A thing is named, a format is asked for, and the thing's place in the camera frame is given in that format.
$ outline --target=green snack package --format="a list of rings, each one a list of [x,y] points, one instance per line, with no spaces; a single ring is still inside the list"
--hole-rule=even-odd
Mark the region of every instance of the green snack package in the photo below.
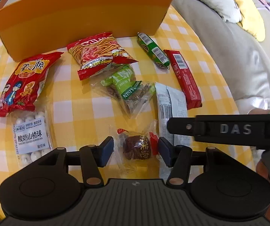
[[[136,81],[135,73],[129,65],[119,68],[100,83],[111,97],[120,102],[130,117],[136,116],[156,91],[154,83]]]
[[[170,61],[158,45],[146,34],[138,33],[137,41],[139,45],[148,53],[150,58],[160,68],[170,68]]]

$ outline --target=yellow pillow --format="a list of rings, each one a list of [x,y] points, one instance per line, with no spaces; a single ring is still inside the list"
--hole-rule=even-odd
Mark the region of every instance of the yellow pillow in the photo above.
[[[265,40],[265,25],[252,0],[235,0],[242,14],[242,21],[238,22],[245,31],[253,35],[258,41]]]

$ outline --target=cardboard box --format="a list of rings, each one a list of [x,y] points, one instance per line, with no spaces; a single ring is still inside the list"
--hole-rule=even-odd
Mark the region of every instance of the cardboard box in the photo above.
[[[172,0],[1,0],[0,38],[20,61],[105,31],[155,34]]]

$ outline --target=sticker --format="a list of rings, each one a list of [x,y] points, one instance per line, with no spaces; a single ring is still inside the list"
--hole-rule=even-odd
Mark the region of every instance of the sticker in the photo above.
[[[179,66],[180,69],[188,69],[185,61],[183,60],[182,55],[180,55],[180,54],[173,54],[173,56],[174,56],[174,58],[175,58],[175,60],[176,60],[176,62],[177,62],[177,64],[178,64],[178,66]]]
[[[161,61],[161,63],[165,63],[168,61],[168,58],[165,56],[165,54],[160,50],[158,47],[154,47],[152,49],[152,52],[157,56],[157,58]]]
[[[13,137],[17,155],[49,148],[44,117],[13,125]]]
[[[138,36],[144,41],[146,45],[151,44],[153,41],[144,33],[139,33]]]

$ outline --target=white candy ball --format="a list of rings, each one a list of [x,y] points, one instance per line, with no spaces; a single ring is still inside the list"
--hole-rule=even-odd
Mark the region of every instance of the white candy ball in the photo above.
[[[37,159],[41,158],[42,155],[41,155],[41,153],[39,151],[35,151],[35,152],[31,153],[30,157],[31,157],[32,161],[36,161]]]
[[[23,122],[24,122],[24,120],[23,120],[22,118],[18,118],[18,119],[15,121],[16,124],[21,124],[21,123],[23,123]]]
[[[35,115],[35,118],[38,119],[38,118],[41,118],[41,117],[44,117],[44,112],[39,111],[39,112]]]
[[[21,162],[23,166],[27,166],[31,163],[31,157],[29,154],[21,155]]]
[[[34,120],[34,116],[27,116],[25,121],[32,121]]]
[[[51,151],[50,148],[43,149],[43,150],[42,150],[42,156],[45,155],[45,154],[47,154],[47,153],[49,153],[50,151]]]

